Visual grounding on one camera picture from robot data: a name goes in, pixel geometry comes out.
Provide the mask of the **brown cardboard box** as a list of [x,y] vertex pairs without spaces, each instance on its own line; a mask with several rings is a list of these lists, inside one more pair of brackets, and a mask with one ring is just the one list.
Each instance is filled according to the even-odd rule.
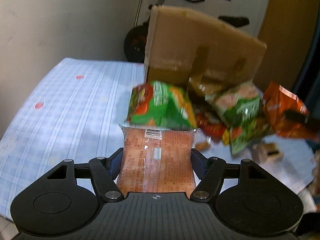
[[190,79],[232,87],[253,80],[267,45],[190,8],[154,6],[145,46],[145,79],[187,87]]

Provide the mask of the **orange sausage pack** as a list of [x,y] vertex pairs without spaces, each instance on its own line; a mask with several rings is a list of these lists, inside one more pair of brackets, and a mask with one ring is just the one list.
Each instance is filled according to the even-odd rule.
[[124,149],[117,187],[129,192],[190,196],[196,187],[191,164],[195,131],[121,128]]

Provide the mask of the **light green veggie ring bag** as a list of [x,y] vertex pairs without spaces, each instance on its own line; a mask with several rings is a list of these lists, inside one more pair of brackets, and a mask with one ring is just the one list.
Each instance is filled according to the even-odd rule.
[[232,155],[238,154],[250,142],[273,134],[263,111],[260,92],[253,82],[247,81],[204,98],[227,126]]

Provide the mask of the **green red corn snack bag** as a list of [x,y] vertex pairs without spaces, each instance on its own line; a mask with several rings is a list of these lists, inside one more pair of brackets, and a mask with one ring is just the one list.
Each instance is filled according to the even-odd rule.
[[192,130],[197,122],[188,93],[181,87],[152,81],[134,87],[126,120],[176,130]]

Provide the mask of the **small red snack packet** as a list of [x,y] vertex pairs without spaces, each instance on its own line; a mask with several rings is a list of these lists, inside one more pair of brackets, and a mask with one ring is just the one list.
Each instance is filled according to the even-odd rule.
[[214,142],[220,142],[223,139],[223,135],[227,131],[227,127],[221,122],[210,122],[210,120],[202,113],[195,115],[198,128],[202,132],[211,137]]

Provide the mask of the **orange red chip bag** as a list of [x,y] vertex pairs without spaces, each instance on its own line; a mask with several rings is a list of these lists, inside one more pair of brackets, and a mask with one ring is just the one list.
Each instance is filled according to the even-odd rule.
[[281,85],[269,84],[263,109],[278,136],[319,141],[319,118],[311,116],[303,101]]

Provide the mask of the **clear cracker pack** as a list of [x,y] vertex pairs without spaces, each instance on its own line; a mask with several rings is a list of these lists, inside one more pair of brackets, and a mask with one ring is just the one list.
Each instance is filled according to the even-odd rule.
[[284,153],[275,143],[259,143],[252,146],[252,159],[257,164],[282,161]]

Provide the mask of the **metal pole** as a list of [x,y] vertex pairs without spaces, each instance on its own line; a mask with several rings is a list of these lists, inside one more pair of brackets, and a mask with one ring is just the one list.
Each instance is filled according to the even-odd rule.
[[134,26],[133,26],[134,28],[136,28],[137,24],[138,24],[138,19],[139,19],[142,3],[143,3],[143,0],[139,0],[138,6],[137,6],[137,11],[136,11],[136,16],[135,16],[135,22],[134,22]]

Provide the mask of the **orange wooden wardrobe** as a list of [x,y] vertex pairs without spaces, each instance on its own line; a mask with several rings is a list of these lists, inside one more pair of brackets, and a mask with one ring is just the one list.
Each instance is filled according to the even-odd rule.
[[254,78],[265,90],[275,82],[290,90],[308,53],[319,0],[269,0],[259,32],[267,51]]

